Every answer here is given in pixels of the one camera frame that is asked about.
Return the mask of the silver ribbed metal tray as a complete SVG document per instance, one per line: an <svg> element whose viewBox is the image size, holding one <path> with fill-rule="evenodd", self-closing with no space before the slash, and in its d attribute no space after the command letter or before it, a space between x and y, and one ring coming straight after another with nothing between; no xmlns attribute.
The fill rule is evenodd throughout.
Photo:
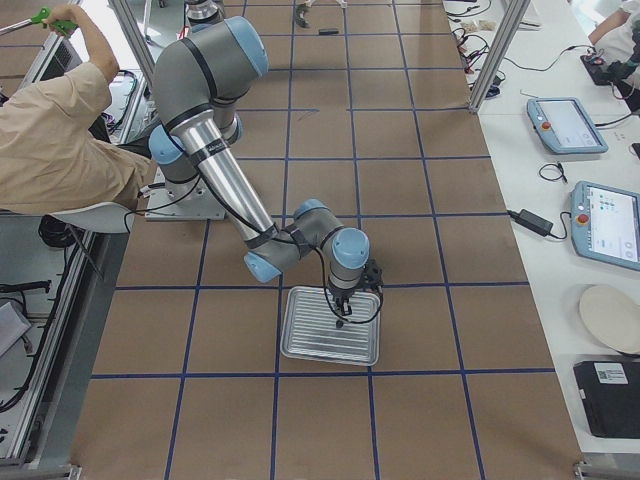
<svg viewBox="0 0 640 480"><path fill-rule="evenodd" d="M297 286L290 290L285 308L281 353L293 359L373 366L379 359L381 301L369 292L355 293L349 303L350 319L336 328L334 308L327 291Z"/></svg>

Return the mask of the black power adapter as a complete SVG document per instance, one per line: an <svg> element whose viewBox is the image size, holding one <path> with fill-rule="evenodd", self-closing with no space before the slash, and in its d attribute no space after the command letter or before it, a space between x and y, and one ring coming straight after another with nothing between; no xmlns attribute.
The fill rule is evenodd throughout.
<svg viewBox="0 0 640 480"><path fill-rule="evenodd" d="M533 212L521 209L520 211L508 210L509 217L518 225L542 236L547 237L551 234L553 223L534 214Z"/></svg>

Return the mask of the white chair seat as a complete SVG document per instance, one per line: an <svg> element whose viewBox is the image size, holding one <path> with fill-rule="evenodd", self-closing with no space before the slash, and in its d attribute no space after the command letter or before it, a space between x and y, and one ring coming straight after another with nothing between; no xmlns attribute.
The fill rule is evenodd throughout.
<svg viewBox="0 0 640 480"><path fill-rule="evenodd" d="M133 212L114 202L53 212L50 216L74 227L103 234L129 233L134 222Z"/></svg>

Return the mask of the black brake pad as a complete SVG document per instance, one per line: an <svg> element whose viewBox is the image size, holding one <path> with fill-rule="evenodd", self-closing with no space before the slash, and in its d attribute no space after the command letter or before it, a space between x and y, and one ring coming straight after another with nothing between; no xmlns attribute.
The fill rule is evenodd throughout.
<svg viewBox="0 0 640 480"><path fill-rule="evenodd" d="M337 28L324 28L318 30L318 35L320 36L329 36L329 35L338 35L340 32Z"/></svg>

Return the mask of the beige round plate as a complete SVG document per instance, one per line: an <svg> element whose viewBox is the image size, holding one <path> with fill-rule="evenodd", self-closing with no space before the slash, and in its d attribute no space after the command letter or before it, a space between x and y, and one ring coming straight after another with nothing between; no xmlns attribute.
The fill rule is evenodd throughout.
<svg viewBox="0 0 640 480"><path fill-rule="evenodd" d="M639 355L639 305L607 285L587 288L579 300L582 323L607 347L629 356Z"/></svg>

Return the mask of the blue teach pendant near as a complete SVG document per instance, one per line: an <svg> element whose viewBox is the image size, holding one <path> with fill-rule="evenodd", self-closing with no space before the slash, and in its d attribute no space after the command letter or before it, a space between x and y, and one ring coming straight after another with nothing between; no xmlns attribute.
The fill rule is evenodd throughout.
<svg viewBox="0 0 640 480"><path fill-rule="evenodd" d="M584 258L639 270L639 194L579 181L570 195L571 240Z"/></svg>

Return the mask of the blue teach pendant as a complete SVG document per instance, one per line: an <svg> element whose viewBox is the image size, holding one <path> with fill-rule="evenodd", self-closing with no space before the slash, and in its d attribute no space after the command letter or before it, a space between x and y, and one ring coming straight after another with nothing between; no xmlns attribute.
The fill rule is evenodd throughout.
<svg viewBox="0 0 640 480"><path fill-rule="evenodd" d="M530 98L526 113L541 142L553 154L608 151L607 143L577 98Z"/></svg>
<svg viewBox="0 0 640 480"><path fill-rule="evenodd" d="M639 194L579 181L570 195L571 240L584 258L639 270Z"/></svg>

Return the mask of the black box with label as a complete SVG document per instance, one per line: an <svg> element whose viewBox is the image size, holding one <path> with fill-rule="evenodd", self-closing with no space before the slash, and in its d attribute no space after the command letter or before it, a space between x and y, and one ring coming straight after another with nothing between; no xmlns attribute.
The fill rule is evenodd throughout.
<svg viewBox="0 0 640 480"><path fill-rule="evenodd" d="M639 438L639 363L583 361L573 367L593 436Z"/></svg>

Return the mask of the blue teach pendant far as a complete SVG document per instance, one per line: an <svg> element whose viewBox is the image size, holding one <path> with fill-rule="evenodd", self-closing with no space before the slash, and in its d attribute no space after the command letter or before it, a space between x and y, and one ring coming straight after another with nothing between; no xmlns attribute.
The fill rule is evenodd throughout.
<svg viewBox="0 0 640 480"><path fill-rule="evenodd" d="M553 154L608 151L607 143L577 98L530 98L526 113L541 142Z"/></svg>

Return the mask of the olive green brake shoe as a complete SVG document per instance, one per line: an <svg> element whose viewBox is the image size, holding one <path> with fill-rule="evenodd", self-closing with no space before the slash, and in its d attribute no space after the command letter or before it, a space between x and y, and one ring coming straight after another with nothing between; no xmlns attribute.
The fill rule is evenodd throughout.
<svg viewBox="0 0 640 480"><path fill-rule="evenodd" d="M314 0L308 0L296 5L293 20L298 27L305 29L310 27L310 24L306 19L306 15L309 13L313 4Z"/></svg>

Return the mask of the person in beige shirt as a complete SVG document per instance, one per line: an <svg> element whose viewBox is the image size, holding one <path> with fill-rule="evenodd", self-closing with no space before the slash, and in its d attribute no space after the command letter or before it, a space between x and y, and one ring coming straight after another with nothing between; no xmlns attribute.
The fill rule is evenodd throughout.
<svg viewBox="0 0 640 480"><path fill-rule="evenodd" d="M58 5L47 24L67 20L83 34L88 61L34 82L1 108L1 207L45 215L101 202L136 208L151 164L147 137L124 145L90 128L111 104L119 65L108 41L79 6Z"/></svg>

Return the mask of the aluminium profile post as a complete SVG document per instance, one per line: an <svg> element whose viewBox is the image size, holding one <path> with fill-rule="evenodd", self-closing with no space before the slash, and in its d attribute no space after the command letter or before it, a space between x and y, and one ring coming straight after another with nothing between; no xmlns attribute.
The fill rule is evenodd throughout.
<svg viewBox="0 0 640 480"><path fill-rule="evenodd" d="M506 55L529 4L529 0L514 0L507 6L487 57L471 90L468 106L471 113L478 113L483 101L486 99L486 95L493 84L498 68Z"/></svg>

